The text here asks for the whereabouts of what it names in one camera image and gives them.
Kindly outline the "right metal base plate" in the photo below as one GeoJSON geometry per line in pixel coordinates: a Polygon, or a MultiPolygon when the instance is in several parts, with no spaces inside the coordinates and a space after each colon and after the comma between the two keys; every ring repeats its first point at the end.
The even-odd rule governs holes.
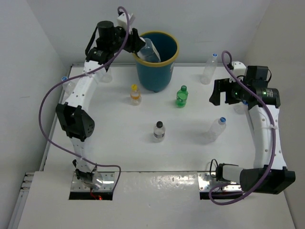
{"type": "MultiPolygon", "coordinates": [[[[212,171],[198,172],[198,185],[200,192],[208,193],[209,190],[219,184],[223,184],[223,182],[216,181],[215,175],[216,173],[212,171]]],[[[229,185],[218,187],[214,190],[214,192],[242,192],[241,186],[235,182],[230,182],[229,185]]]]}

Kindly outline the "blue bin yellow rim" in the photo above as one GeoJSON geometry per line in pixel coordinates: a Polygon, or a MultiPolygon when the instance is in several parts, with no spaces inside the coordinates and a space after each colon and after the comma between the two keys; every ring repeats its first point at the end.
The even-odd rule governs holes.
{"type": "Polygon", "coordinates": [[[138,78],[146,90],[157,93],[164,90],[171,81],[173,67],[179,55],[179,43],[174,36],[163,31],[148,31],[141,36],[153,42],[161,62],[146,62],[134,54],[138,78]]]}

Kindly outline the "small bottle yellow cap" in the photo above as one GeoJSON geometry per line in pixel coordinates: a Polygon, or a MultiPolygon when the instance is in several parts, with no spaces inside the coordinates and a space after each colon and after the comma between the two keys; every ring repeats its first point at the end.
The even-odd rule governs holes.
{"type": "Polygon", "coordinates": [[[133,105],[139,105],[142,101],[141,92],[137,84],[131,85],[130,98],[133,105]]]}

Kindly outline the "square clear bottle white cap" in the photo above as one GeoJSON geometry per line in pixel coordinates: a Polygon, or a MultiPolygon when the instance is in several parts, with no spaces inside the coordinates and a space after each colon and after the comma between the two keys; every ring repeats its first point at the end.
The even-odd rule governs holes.
{"type": "Polygon", "coordinates": [[[141,40],[145,42],[145,45],[139,50],[137,56],[146,62],[160,63],[161,58],[153,42],[149,38],[141,37],[141,40]]]}

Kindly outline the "clear bottle blue cap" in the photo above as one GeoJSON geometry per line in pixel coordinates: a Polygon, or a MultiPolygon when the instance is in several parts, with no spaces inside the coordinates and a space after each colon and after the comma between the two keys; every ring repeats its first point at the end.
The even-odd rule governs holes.
{"type": "Polygon", "coordinates": [[[220,117],[213,121],[209,130],[203,133],[203,143],[209,144],[217,140],[217,138],[224,132],[226,129],[226,118],[220,117]]]}

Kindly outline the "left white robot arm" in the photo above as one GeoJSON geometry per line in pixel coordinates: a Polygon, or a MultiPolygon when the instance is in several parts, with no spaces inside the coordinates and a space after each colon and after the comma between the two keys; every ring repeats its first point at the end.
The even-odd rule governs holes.
{"type": "Polygon", "coordinates": [[[98,166],[88,160],[90,137],[95,128],[95,122],[89,115],[90,101],[115,54],[121,50],[137,53],[145,42],[128,22],[119,22],[114,26],[111,21],[101,21],[93,33],[85,49],[84,75],[66,101],[56,106],[56,114],[73,145],[76,177],[89,188],[98,190],[103,184],[102,176],[97,171],[98,166]]]}

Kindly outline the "metal base plate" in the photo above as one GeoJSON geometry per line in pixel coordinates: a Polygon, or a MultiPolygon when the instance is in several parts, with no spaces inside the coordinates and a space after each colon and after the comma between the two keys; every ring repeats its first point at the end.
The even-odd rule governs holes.
{"type": "Polygon", "coordinates": [[[95,172],[92,179],[77,177],[73,174],[70,191],[74,193],[90,192],[106,193],[112,192],[114,188],[114,172],[95,172]]]}
{"type": "MultiPolygon", "coordinates": [[[[198,172],[198,185],[200,192],[208,193],[209,190],[219,184],[223,184],[223,182],[216,181],[215,175],[216,173],[212,171],[198,172]]],[[[229,185],[218,187],[214,190],[214,192],[242,192],[241,186],[235,182],[230,182],[229,185]]]]}

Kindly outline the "bottle with blue label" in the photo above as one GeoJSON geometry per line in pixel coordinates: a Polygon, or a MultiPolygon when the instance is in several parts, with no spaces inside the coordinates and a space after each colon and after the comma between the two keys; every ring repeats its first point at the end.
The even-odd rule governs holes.
{"type": "Polygon", "coordinates": [[[238,104],[234,105],[234,111],[239,115],[243,115],[245,114],[247,107],[248,103],[246,101],[241,101],[238,104]]]}

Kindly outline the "green plastic bottle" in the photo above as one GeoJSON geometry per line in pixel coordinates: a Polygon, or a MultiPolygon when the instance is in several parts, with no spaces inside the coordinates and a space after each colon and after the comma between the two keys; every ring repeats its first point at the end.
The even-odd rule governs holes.
{"type": "Polygon", "coordinates": [[[182,85],[180,90],[176,94],[176,105],[178,108],[183,108],[186,105],[186,101],[188,98],[187,86],[182,85]]]}

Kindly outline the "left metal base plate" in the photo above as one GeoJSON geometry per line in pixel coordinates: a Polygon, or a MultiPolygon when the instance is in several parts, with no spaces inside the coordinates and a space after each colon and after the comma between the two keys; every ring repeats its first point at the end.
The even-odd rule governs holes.
{"type": "Polygon", "coordinates": [[[95,172],[92,179],[77,177],[73,174],[70,191],[74,193],[90,192],[106,193],[112,192],[114,188],[114,172],[95,172]]]}

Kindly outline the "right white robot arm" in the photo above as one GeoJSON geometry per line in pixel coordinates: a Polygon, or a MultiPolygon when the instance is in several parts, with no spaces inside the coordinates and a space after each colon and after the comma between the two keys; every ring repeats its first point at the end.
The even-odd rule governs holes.
{"type": "Polygon", "coordinates": [[[244,76],[238,79],[248,87],[229,78],[214,82],[209,101],[220,104],[220,94],[225,93],[225,103],[246,103],[246,116],[255,147],[254,167],[243,169],[238,165],[221,163],[216,169],[216,181],[235,182],[242,191],[249,191],[254,185],[256,193],[279,194],[295,182],[295,172],[285,163],[280,143],[278,117],[280,95],[275,88],[269,88],[271,72],[266,66],[248,66],[244,76]]]}

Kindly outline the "small bottle black cap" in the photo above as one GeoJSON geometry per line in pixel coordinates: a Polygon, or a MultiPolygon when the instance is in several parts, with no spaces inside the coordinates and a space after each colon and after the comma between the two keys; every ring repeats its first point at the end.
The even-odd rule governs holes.
{"type": "Polygon", "coordinates": [[[153,136],[156,142],[161,142],[165,137],[165,125],[162,121],[158,121],[153,128],[153,136]]]}

